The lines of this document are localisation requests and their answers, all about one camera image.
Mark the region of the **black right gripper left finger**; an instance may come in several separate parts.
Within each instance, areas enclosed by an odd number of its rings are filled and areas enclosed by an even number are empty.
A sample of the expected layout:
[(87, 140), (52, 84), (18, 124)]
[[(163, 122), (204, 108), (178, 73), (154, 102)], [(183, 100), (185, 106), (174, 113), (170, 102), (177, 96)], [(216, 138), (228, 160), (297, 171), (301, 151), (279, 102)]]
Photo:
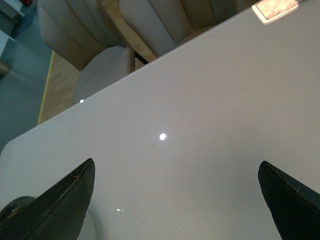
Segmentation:
[(89, 158), (35, 198), (0, 221), (2, 240), (76, 240), (94, 190), (95, 163)]

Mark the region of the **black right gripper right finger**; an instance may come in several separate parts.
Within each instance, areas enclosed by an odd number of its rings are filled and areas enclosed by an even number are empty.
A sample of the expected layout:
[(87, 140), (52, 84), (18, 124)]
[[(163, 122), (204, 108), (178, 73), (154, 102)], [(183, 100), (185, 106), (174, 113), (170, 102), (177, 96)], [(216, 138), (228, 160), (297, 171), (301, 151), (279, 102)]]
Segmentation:
[(320, 238), (320, 194), (267, 161), (258, 169), (263, 198), (283, 240)]

